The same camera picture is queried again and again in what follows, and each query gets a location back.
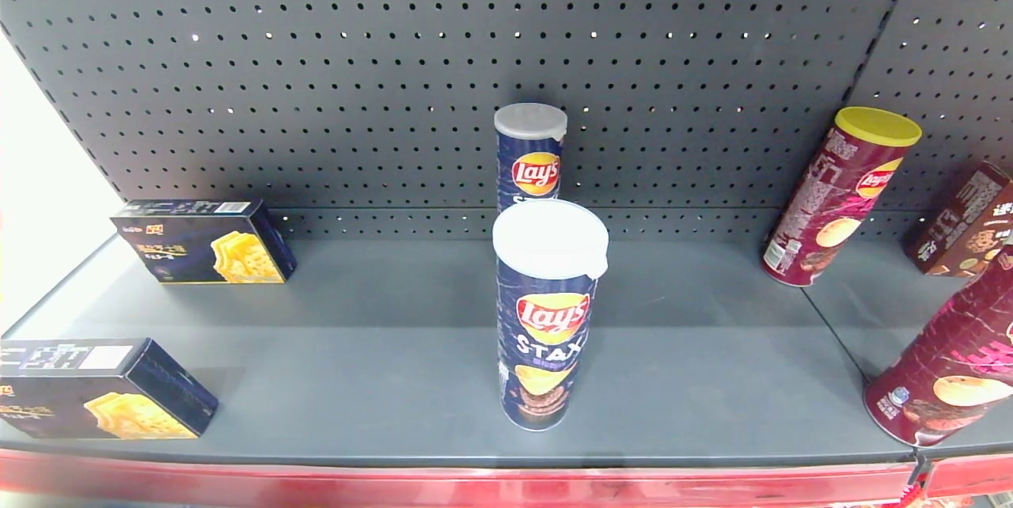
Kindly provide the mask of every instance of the pegboard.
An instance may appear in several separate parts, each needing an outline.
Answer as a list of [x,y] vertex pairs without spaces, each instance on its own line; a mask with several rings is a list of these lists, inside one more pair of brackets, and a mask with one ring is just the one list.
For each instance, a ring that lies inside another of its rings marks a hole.
[[539,100],[569,116],[563,197],[763,209],[890,1],[2,0],[0,19],[125,199],[488,208],[492,115]]
[[[594,212],[613,239],[760,240],[780,215],[772,208],[605,208]],[[280,209],[275,223],[293,238],[490,238],[495,209]]]
[[988,159],[1010,166],[1013,0],[899,0],[851,104],[911,117],[925,131],[880,209],[925,211]]

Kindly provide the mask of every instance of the white plastic lid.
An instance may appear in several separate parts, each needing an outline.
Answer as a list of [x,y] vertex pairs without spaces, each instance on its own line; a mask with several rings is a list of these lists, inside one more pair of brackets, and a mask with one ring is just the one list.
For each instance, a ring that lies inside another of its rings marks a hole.
[[598,279],[609,267],[605,224],[563,200],[528,200],[504,209],[492,224],[492,247],[508,267],[536,279]]
[[496,111],[492,117],[496,130],[521,140],[562,140],[566,134],[566,113],[538,102],[519,102]]

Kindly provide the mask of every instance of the red chip can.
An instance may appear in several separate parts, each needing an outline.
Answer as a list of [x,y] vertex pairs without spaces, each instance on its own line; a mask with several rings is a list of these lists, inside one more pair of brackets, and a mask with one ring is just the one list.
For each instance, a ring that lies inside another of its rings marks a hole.
[[893,438],[930,446],[1011,394],[1013,246],[1006,246],[865,388],[865,408]]
[[781,215],[763,256],[775,280],[809,286],[872,210],[908,148],[912,120],[878,108],[841,108]]

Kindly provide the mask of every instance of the barcode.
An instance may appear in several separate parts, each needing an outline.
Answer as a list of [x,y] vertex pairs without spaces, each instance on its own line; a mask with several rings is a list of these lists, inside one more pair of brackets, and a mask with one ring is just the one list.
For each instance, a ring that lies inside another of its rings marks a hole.
[[250,202],[225,202],[218,206],[215,213],[242,213],[249,205]]
[[770,246],[767,247],[767,252],[763,255],[763,262],[767,264],[768,267],[777,271],[778,265],[781,264],[781,260],[784,259],[784,248],[774,241],[770,241]]
[[993,494],[989,496],[989,500],[992,501],[992,504],[995,505],[996,508],[1003,508],[1013,504],[1013,493],[1002,492],[999,494]]
[[133,349],[133,346],[96,346],[77,369],[115,369]]

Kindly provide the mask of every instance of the gray metal shelf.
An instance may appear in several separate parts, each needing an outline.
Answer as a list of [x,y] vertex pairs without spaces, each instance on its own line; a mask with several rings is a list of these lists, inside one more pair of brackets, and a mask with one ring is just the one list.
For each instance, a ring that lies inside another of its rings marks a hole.
[[[926,277],[895,241],[851,241],[806,295],[866,375],[901,356],[964,279]],[[1013,450],[1013,406],[1005,405],[928,454],[955,456]]]
[[485,241],[293,241],[284,287],[164,287],[119,239],[8,337],[152,336],[222,407],[196,441],[0,447],[148,460],[333,465],[803,465],[911,449],[866,417],[861,375],[755,243],[620,241],[581,383],[546,433],[502,415]]

